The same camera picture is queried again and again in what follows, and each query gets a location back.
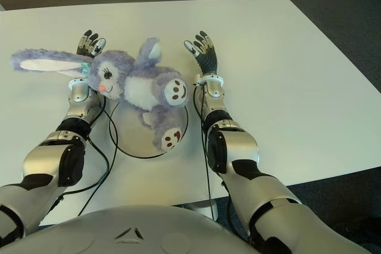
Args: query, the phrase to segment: white fingertip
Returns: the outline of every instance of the white fingertip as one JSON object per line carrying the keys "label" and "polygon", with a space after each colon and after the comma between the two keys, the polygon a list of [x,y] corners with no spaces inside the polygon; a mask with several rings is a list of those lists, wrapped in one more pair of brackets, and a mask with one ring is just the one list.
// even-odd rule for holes
{"label": "white fingertip", "polygon": [[192,44],[190,43],[190,41],[184,41],[184,46],[185,48],[192,53],[193,56],[197,57],[200,52],[198,51],[198,49]]}

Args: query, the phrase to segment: plush toy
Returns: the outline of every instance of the plush toy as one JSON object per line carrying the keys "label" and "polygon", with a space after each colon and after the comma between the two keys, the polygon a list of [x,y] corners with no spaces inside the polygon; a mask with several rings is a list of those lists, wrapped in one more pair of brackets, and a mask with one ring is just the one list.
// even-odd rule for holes
{"label": "plush toy", "polygon": [[181,140],[185,126],[176,108],[188,101],[188,88],[179,72],[157,67],[161,47],[149,38],[136,59],[124,51],[106,51],[94,59],[68,52],[26,49],[11,57],[18,71],[55,71],[87,78],[89,86],[116,101],[128,101],[140,110],[142,124],[153,129],[153,144],[168,151]]}

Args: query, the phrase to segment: bunny face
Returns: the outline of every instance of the bunny face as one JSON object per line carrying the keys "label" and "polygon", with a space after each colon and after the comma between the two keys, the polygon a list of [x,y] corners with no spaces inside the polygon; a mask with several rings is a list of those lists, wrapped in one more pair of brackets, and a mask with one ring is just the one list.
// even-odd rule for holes
{"label": "bunny face", "polygon": [[123,51],[107,51],[95,57],[88,78],[89,86],[111,99],[122,99],[125,79],[135,61]]}

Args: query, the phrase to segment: bunny foot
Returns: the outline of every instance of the bunny foot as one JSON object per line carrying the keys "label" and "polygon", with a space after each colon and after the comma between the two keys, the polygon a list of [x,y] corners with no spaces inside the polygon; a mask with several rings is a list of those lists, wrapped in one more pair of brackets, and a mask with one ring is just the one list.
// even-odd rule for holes
{"label": "bunny foot", "polygon": [[169,151],[173,149],[181,140],[182,132],[179,128],[174,127],[168,129],[161,138],[160,149],[163,151]]}
{"label": "bunny foot", "polygon": [[187,88],[181,79],[174,79],[164,88],[165,99],[171,106],[178,106],[185,102]]}

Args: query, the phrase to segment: bunny paw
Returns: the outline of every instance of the bunny paw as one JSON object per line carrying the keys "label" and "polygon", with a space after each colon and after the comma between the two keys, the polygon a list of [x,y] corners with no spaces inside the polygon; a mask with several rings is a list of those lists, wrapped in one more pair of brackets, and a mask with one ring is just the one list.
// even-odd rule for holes
{"label": "bunny paw", "polygon": [[161,138],[161,149],[169,151],[173,149],[181,140],[182,133],[179,128],[168,129]]}
{"label": "bunny paw", "polygon": [[164,89],[165,99],[171,106],[178,106],[185,102],[187,88],[181,79],[174,79],[167,83]]}

